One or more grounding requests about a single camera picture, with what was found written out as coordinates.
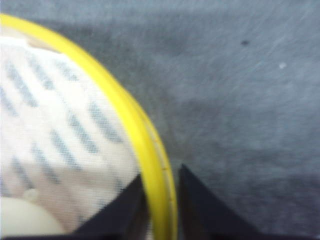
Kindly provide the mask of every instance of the gray surface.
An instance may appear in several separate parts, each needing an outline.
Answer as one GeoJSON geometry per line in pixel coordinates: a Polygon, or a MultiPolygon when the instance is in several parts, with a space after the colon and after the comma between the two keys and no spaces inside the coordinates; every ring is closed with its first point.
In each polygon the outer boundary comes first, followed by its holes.
{"type": "Polygon", "coordinates": [[[320,1],[2,0],[99,59],[264,232],[320,234],[320,1]]]}

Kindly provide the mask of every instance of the black object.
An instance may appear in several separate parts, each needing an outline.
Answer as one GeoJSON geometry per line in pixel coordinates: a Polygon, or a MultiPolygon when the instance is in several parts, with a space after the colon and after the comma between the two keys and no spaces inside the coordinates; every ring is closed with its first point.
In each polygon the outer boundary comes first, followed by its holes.
{"type": "Polygon", "coordinates": [[[143,240],[147,232],[146,198],[138,175],[110,204],[66,235],[6,237],[6,240],[143,240]]]}
{"type": "Polygon", "coordinates": [[[186,167],[180,170],[179,205],[185,240],[315,240],[311,237],[260,233],[186,167]]]}

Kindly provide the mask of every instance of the white ball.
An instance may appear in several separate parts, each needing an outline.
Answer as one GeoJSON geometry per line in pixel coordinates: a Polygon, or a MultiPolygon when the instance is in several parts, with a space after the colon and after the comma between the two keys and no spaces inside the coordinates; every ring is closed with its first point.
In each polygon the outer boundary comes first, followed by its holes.
{"type": "Polygon", "coordinates": [[[64,233],[61,224],[43,207],[18,198],[1,197],[1,238],[64,233]]]}

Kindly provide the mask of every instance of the gray textile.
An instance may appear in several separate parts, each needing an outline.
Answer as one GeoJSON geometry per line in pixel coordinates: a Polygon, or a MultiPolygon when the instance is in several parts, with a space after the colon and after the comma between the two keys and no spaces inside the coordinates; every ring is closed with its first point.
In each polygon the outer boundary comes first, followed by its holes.
{"type": "Polygon", "coordinates": [[[140,102],[183,162],[266,233],[320,235],[320,1],[2,0],[140,102]]]}

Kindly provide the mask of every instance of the yellow plastic ring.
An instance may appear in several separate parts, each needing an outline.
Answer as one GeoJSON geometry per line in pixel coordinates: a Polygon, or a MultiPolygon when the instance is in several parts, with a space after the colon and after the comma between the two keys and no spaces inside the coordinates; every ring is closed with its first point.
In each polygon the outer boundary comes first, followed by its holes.
{"type": "Polygon", "coordinates": [[[0,14],[0,21],[2,26],[64,53],[100,87],[115,108],[137,156],[154,238],[177,239],[178,210],[172,170],[162,141],[142,107],[96,59],[72,41],[43,26],[6,14],[0,14]]]}

